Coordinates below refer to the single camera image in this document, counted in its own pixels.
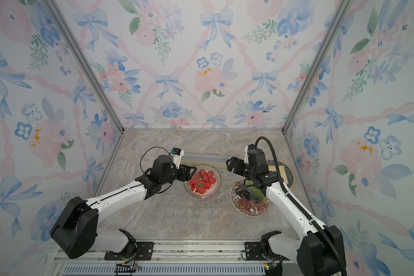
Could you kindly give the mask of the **plastic wrap dispenser box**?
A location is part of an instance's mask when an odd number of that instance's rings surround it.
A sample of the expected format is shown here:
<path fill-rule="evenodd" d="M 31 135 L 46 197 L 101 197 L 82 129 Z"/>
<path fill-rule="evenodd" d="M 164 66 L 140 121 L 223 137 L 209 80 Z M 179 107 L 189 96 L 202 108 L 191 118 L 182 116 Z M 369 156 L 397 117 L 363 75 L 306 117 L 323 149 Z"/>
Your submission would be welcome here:
<path fill-rule="evenodd" d="M 198 162 L 199 164 L 207 163 L 225 163 L 229 160 L 228 155 L 219 154 L 199 154 L 199 153 L 185 153 L 182 157 L 183 161 L 187 162 Z"/>

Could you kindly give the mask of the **glass plate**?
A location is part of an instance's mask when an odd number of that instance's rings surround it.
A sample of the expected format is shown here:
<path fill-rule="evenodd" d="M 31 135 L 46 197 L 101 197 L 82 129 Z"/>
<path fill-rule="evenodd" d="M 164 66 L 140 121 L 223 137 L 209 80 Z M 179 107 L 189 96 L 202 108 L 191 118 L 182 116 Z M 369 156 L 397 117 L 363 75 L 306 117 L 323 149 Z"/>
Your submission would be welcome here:
<path fill-rule="evenodd" d="M 216 194 L 221 186 L 219 172 L 212 166 L 200 164 L 189 181 L 185 182 L 186 191 L 195 198 L 208 198 Z"/>

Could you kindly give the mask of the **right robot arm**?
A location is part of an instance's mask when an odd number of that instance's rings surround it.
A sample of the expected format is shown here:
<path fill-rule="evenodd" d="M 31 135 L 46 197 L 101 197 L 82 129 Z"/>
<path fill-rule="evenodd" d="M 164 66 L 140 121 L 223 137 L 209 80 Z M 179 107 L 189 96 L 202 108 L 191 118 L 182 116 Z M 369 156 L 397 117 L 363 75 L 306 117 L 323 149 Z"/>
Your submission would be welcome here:
<path fill-rule="evenodd" d="M 298 200 L 285 183 L 279 166 L 273 171 L 269 169 L 261 149 L 248 149 L 245 159 L 231 157 L 226 166 L 228 171 L 251 181 L 288 219 L 298 236 L 292 239 L 280 231 L 263 235 L 261 247 L 266 258 L 293 261 L 305 276 L 347 275 L 340 230 L 327 226 Z"/>

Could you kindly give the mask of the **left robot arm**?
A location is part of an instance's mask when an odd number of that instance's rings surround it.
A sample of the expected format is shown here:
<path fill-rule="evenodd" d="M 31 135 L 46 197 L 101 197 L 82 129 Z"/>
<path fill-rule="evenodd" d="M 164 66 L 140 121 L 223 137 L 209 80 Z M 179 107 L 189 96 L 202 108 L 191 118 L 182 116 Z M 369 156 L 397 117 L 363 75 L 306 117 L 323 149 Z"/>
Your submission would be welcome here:
<path fill-rule="evenodd" d="M 129 260 L 138 252 L 136 239 L 126 230 L 103 231 L 98 225 L 110 215 L 158 194 L 162 186 L 189 181 L 195 167 L 181 164 L 179 155 L 160 155 L 141 176 L 107 194 L 84 200 L 72 198 L 52 226 L 50 237 L 70 259 L 94 251 Z"/>

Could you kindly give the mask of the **red strawberries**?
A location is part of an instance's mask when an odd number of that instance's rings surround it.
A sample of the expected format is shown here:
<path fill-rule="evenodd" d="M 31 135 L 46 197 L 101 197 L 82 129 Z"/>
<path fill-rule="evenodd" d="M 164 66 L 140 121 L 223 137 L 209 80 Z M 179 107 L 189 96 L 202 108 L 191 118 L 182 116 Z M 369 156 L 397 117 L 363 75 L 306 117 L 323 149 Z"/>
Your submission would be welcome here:
<path fill-rule="evenodd" d="M 190 191 L 200 195 L 205 195 L 217 184 L 217 179 L 212 170 L 204 170 L 196 172 L 193 178 L 187 183 L 190 187 Z"/>

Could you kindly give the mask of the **black grapes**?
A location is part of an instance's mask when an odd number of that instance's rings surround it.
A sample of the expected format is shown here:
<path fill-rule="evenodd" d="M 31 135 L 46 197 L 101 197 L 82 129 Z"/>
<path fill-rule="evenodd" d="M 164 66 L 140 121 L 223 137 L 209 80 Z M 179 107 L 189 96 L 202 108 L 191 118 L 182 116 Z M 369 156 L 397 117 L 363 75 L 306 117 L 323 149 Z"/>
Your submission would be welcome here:
<path fill-rule="evenodd" d="M 235 188 L 235 195 L 237 198 L 247 201 L 256 199 L 254 192 L 252 192 L 250 188 L 243 185 L 238 185 Z"/>

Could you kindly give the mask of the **green grapes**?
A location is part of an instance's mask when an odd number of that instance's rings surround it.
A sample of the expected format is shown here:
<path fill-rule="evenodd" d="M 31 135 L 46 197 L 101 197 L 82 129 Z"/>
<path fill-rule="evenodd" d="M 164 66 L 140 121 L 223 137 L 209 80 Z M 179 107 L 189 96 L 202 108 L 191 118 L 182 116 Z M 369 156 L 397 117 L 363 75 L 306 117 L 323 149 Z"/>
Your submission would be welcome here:
<path fill-rule="evenodd" d="M 267 203 L 269 202 L 269 199 L 258 189 L 253 185 L 253 182 L 247 181 L 244 183 L 244 187 L 246 191 L 250 194 L 250 200 L 260 203 Z"/>

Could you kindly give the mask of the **red grapes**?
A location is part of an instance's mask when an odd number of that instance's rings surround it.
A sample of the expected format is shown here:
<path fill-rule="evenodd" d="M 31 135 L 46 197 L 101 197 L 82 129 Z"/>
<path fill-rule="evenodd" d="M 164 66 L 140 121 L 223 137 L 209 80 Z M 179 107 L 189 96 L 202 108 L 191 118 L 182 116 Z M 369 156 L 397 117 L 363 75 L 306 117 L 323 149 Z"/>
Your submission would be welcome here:
<path fill-rule="evenodd" d="M 260 216 L 263 215 L 264 213 L 267 212 L 267 210 L 269 209 L 270 204 L 267 203 L 257 203 L 254 201 L 247 201 L 247 200 L 242 200 L 242 199 L 238 199 L 238 201 L 236 202 L 236 208 L 237 210 L 246 215 L 246 216 Z"/>

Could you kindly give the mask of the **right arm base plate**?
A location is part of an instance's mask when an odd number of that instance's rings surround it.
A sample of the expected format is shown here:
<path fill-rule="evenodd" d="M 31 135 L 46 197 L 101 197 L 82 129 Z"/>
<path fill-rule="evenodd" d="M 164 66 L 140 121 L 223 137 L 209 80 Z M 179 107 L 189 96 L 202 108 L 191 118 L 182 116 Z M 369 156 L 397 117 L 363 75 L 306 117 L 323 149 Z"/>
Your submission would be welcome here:
<path fill-rule="evenodd" d="M 276 256 L 268 256 L 264 253 L 260 242 L 246 241 L 244 242 L 243 258 L 246 261 L 275 261 Z"/>

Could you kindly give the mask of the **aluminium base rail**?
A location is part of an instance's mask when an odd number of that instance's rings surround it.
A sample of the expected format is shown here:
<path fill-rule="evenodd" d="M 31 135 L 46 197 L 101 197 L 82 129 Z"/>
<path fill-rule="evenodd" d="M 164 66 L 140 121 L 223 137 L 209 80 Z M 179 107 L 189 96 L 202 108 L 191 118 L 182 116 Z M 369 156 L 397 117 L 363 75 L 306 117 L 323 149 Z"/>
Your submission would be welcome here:
<path fill-rule="evenodd" d="M 300 276 L 286 258 L 246 261 L 243 240 L 158 240 L 150 261 L 106 261 L 106 253 L 70 259 L 57 253 L 49 276 Z"/>

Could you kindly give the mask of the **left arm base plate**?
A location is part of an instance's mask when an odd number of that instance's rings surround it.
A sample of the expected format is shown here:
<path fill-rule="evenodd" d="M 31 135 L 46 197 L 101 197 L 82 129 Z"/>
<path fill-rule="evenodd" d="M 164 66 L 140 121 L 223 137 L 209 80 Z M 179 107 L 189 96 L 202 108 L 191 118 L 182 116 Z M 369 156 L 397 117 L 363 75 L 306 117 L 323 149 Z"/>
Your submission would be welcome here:
<path fill-rule="evenodd" d="M 150 261 L 154 249 L 151 241 L 129 241 L 120 253 L 107 251 L 104 260 L 106 261 Z"/>

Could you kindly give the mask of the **left aluminium corner post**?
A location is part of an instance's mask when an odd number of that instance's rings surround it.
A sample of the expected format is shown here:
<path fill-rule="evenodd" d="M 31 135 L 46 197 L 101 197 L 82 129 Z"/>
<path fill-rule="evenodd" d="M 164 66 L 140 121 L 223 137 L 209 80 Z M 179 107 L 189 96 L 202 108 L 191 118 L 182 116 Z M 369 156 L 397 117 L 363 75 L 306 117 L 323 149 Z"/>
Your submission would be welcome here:
<path fill-rule="evenodd" d="M 115 110 L 110 104 L 108 97 L 103 92 L 100 83 L 92 70 L 90 63 L 88 62 L 84 52 L 80 48 L 78 40 L 74 36 L 71 28 L 69 27 L 64 16 L 62 15 L 58 5 L 55 1 L 51 0 L 42 0 L 41 3 L 46 8 L 47 13 L 52 17 L 56 26 L 59 28 L 60 34 L 64 36 L 65 41 L 71 47 L 73 57 L 78 62 L 79 68 L 83 71 L 84 76 L 89 81 L 98 99 L 102 102 L 102 106 L 106 109 L 108 116 L 114 122 L 117 130 L 120 133 L 123 133 L 124 127 L 121 125 L 121 121 L 119 120 Z"/>

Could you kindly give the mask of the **aluminium corner post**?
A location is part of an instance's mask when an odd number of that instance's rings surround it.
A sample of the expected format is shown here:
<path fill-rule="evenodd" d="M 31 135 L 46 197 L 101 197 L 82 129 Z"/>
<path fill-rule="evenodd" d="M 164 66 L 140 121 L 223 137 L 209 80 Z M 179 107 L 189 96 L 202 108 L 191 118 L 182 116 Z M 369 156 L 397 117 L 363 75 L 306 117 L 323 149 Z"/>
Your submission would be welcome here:
<path fill-rule="evenodd" d="M 78 62 L 79 68 L 83 71 L 84 76 L 89 81 L 98 99 L 102 102 L 102 106 L 106 109 L 108 116 L 114 122 L 117 130 L 120 133 L 123 133 L 124 127 L 121 125 L 121 121 L 119 120 L 115 110 L 110 104 L 108 97 L 103 92 L 100 83 L 92 70 L 90 63 L 88 62 L 84 52 L 80 48 L 78 40 L 74 36 L 71 28 L 69 27 L 64 16 L 62 15 L 58 5 L 55 1 L 51 0 L 42 0 L 41 3 L 46 8 L 47 13 L 52 17 L 56 26 L 59 28 L 60 34 L 64 36 L 65 41 L 71 47 L 73 57 Z"/>
<path fill-rule="evenodd" d="M 314 81 L 317 73 L 326 58 L 329 47 L 331 46 L 332 42 L 335 40 L 336 33 L 340 30 L 343 21 L 345 20 L 346 14 L 352 4 L 350 0 L 342 0 L 339 2 L 339 6 L 334 14 L 332 21 L 330 22 L 330 27 L 328 28 L 327 33 L 324 36 L 321 46 L 318 48 L 316 53 L 316 57 L 314 58 L 313 62 L 311 63 L 310 71 L 308 76 L 306 77 L 302 88 L 299 90 L 299 93 L 293 102 L 292 109 L 289 113 L 289 117 L 287 118 L 285 125 L 282 129 L 282 133 L 286 135 L 289 130 L 291 129 L 296 114 L 298 113 L 301 103 L 304 98 L 307 96 L 308 89 L 311 87 L 312 82 Z"/>

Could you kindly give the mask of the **right aluminium corner post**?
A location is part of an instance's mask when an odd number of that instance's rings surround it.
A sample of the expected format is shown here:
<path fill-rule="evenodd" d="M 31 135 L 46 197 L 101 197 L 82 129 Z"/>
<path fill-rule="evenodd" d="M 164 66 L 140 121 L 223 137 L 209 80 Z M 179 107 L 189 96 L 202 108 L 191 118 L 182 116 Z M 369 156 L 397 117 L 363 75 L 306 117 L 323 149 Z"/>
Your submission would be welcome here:
<path fill-rule="evenodd" d="M 321 46 L 318 48 L 316 53 L 316 57 L 314 58 L 313 62 L 311 63 L 310 71 L 308 76 L 306 77 L 302 88 L 299 90 L 299 93 L 293 102 L 292 109 L 289 113 L 289 117 L 287 118 L 285 125 L 282 129 L 282 133 L 286 135 L 289 130 L 291 129 L 296 114 L 298 113 L 301 103 L 304 98 L 307 96 L 308 89 L 311 87 L 312 82 L 314 81 L 317 73 L 326 58 L 329 47 L 331 46 L 332 42 L 335 40 L 336 33 L 340 30 L 343 21 L 345 20 L 346 14 L 352 4 L 350 0 L 342 0 L 339 2 L 339 6 L 334 14 L 332 21 L 330 22 L 330 27 L 328 28 L 327 33 L 324 36 Z"/>

